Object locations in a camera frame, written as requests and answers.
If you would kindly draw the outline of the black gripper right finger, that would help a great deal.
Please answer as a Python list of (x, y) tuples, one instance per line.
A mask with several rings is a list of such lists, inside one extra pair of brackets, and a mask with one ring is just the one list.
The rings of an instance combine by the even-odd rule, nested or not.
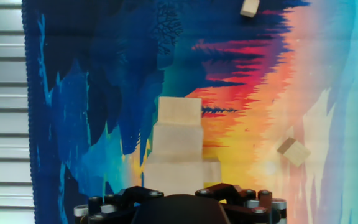
[(195, 195), (218, 201), (230, 223), (287, 224), (287, 201), (274, 198), (269, 190), (219, 183), (199, 189)]

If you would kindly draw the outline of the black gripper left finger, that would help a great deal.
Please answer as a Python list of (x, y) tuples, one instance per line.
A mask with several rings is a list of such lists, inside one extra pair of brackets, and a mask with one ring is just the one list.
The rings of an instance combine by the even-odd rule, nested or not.
[(87, 204), (73, 209), (74, 221), (75, 224), (136, 223), (136, 214), (143, 203), (163, 197), (161, 191), (140, 186), (122, 189), (118, 194), (90, 197)]

